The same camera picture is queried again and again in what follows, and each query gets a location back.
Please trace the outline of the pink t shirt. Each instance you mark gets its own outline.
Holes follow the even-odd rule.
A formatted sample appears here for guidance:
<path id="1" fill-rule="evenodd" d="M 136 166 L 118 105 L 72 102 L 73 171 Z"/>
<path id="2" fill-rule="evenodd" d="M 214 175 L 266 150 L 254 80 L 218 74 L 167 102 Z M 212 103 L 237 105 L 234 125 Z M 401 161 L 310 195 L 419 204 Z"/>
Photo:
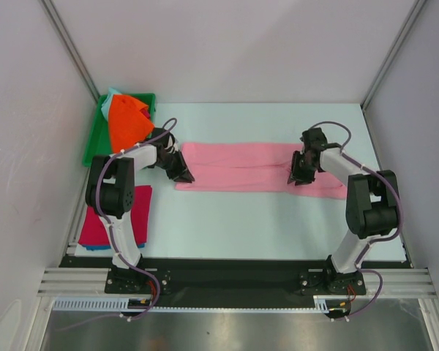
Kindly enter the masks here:
<path id="1" fill-rule="evenodd" d="M 309 185 L 288 183 L 294 151 L 300 143 L 184 143 L 184 160 L 195 180 L 177 183 L 186 192 L 278 192 L 344 200 L 346 186 L 330 173 L 318 173 Z"/>

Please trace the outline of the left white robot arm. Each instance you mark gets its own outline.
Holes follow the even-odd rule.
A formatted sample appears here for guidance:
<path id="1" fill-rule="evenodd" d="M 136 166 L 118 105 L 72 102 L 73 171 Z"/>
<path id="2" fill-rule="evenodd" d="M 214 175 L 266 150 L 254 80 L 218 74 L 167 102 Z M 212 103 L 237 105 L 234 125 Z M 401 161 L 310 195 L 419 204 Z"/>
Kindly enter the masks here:
<path id="1" fill-rule="evenodd" d="M 156 128 L 151 137 L 112 156 L 96 155 L 91 163 L 85 201 L 105 228 L 112 249 L 112 264 L 126 269 L 121 283 L 131 292 L 141 291 L 147 275 L 136 268 L 141 253 L 132 229 L 135 174 L 143 168 L 158 167 L 176 183 L 195 181 L 173 134 Z"/>

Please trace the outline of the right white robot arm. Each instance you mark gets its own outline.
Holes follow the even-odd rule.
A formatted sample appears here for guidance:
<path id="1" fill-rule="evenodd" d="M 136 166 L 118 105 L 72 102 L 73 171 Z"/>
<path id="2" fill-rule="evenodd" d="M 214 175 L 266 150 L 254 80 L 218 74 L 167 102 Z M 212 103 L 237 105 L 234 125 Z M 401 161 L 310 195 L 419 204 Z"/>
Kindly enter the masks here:
<path id="1" fill-rule="evenodd" d="M 329 257 L 331 270 L 323 286 L 340 293 L 378 242 L 391 241 L 402 229 L 402 206 L 397 177 L 390 170 L 374 171 L 347 154 L 344 145 L 330 143 L 319 124 L 302 132 L 302 150 L 294 151 L 288 183 L 311 184 L 317 173 L 329 173 L 346 186 L 345 218 L 348 232 Z"/>

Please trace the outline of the orange t shirt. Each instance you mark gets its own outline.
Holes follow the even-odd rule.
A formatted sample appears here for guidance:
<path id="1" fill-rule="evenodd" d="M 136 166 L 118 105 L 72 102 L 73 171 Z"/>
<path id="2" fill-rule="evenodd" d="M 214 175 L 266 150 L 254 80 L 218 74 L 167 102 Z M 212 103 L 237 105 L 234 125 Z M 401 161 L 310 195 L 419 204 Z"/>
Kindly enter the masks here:
<path id="1" fill-rule="evenodd" d="M 149 106 L 129 95 L 116 95 L 109 110 L 108 131 L 112 152 L 127 150 L 144 141 L 153 131 L 154 124 L 141 112 Z"/>

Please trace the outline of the magenta t shirt in bin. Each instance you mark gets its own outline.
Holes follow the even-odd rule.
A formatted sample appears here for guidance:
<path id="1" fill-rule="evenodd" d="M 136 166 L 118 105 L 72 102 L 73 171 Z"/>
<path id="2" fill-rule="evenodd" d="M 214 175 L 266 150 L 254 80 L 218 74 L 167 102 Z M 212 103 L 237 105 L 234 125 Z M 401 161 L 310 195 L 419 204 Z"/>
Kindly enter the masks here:
<path id="1" fill-rule="evenodd" d="M 144 108 L 141 109 L 140 112 L 148 119 L 151 119 L 151 114 L 149 113 L 149 109 L 148 108 Z"/>

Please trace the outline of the green plastic bin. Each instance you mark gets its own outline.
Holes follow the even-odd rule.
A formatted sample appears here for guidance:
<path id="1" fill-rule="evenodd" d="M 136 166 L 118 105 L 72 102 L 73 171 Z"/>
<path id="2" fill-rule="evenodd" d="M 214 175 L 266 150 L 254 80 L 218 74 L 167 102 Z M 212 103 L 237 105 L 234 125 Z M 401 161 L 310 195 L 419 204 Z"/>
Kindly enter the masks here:
<path id="1" fill-rule="evenodd" d="M 130 94 L 130 96 L 140 100 L 149 106 L 148 112 L 152 121 L 156 114 L 157 97 L 154 93 Z M 97 103 L 96 112 L 91 125 L 91 130 L 87 139 L 86 148 L 83 153 L 83 166 L 90 167 L 91 161 L 95 155 L 112 154 L 110 137 L 108 131 L 108 122 L 102 113 L 102 105 L 108 98 L 107 94 L 103 94 Z"/>

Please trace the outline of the folded magenta t shirt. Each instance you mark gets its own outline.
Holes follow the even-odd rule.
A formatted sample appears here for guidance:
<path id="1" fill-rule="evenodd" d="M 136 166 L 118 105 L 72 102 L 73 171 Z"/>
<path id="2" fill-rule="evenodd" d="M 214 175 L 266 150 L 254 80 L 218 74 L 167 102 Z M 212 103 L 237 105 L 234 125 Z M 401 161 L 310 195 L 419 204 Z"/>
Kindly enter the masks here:
<path id="1" fill-rule="evenodd" d="M 149 210 L 153 189 L 149 185 L 135 187 L 135 202 L 131 210 L 131 223 L 137 244 L 146 243 L 148 238 Z M 93 208 L 86 209 L 83 228 L 78 240 L 79 244 L 109 243 L 105 226 L 94 212 Z"/>

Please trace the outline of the light blue t shirt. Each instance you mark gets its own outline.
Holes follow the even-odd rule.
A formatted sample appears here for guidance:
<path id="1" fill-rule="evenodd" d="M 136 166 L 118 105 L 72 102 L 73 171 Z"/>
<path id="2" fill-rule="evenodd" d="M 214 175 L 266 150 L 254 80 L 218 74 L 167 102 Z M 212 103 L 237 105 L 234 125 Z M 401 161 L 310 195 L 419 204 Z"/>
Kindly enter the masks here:
<path id="1" fill-rule="evenodd" d="M 112 99 L 114 96 L 116 95 L 121 95 L 121 92 L 115 88 L 109 88 L 108 89 L 108 94 L 105 98 L 105 100 L 103 101 L 102 105 L 101 105 L 101 112 L 102 112 L 102 116 L 103 118 L 108 121 L 109 119 L 109 110 L 110 110 L 110 106 L 112 103 Z"/>

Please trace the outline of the folded blue t shirt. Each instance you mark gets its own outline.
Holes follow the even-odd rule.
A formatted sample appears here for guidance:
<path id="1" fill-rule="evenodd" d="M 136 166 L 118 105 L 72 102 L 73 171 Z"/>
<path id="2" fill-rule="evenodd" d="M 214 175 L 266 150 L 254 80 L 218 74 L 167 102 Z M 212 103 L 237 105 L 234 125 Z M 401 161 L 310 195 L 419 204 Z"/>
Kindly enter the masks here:
<path id="1" fill-rule="evenodd" d="M 107 249 L 113 249 L 113 247 L 109 244 L 78 244 L 80 246 L 82 246 L 84 249 L 89 250 L 89 251 L 102 251 L 102 250 L 107 250 Z M 137 247 L 139 249 L 142 249 L 146 246 L 146 243 L 141 243 L 141 244 L 137 244 Z"/>

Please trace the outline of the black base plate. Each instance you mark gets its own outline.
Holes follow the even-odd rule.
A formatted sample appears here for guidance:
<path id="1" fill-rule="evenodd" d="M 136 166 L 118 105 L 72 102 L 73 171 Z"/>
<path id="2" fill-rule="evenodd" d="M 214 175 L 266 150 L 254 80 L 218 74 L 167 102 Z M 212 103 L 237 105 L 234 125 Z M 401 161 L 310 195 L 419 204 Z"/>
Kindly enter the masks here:
<path id="1" fill-rule="evenodd" d="M 138 273 L 116 268 L 107 257 L 66 256 L 59 266 L 100 271 L 106 294 L 155 294 L 157 307 L 294 309 L 311 306 L 316 295 L 349 301 L 367 293 L 361 273 L 337 273 L 328 260 L 144 258 L 145 273 Z"/>

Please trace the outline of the aluminium frame rail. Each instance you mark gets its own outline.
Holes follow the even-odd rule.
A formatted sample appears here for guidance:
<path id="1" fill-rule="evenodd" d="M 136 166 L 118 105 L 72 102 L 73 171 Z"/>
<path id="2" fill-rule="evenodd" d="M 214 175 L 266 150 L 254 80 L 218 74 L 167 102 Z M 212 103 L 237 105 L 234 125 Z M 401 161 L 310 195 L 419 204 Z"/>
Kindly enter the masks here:
<path id="1" fill-rule="evenodd" d="M 38 296 L 101 296 L 107 268 L 47 268 L 38 287 Z M 383 277 L 381 298 L 437 297 L 429 271 L 425 269 L 379 269 Z"/>

